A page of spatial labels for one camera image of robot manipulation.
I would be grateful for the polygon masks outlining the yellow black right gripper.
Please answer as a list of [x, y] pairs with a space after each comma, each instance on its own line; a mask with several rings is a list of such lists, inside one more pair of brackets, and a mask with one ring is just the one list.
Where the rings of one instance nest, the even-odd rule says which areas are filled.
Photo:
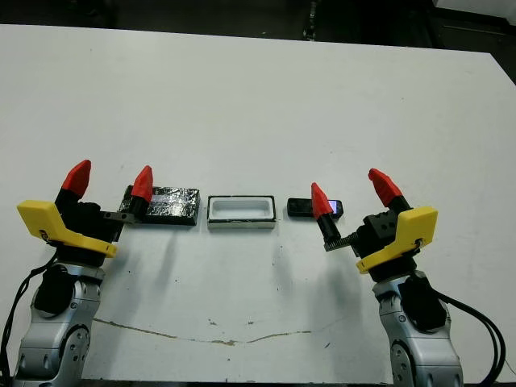
[[346, 237], [340, 235], [329, 200], [315, 182], [311, 183], [311, 205], [325, 250], [351, 247], [359, 258], [359, 272], [382, 282], [416, 269], [414, 256], [432, 242], [438, 211], [431, 206], [412, 209], [392, 179], [378, 169], [370, 169], [368, 178], [389, 210], [366, 216], [363, 224]]

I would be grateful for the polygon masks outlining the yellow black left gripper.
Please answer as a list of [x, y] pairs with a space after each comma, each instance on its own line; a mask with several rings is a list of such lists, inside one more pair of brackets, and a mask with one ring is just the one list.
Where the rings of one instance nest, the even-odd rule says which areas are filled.
[[147, 213], [153, 195], [152, 168], [145, 165], [134, 181], [129, 212], [103, 211], [91, 203], [76, 203], [63, 214], [56, 205], [78, 202], [89, 185], [91, 161], [83, 160], [67, 174], [55, 203], [26, 200], [17, 210], [29, 233], [57, 248], [76, 248], [102, 258], [115, 257], [122, 229]]

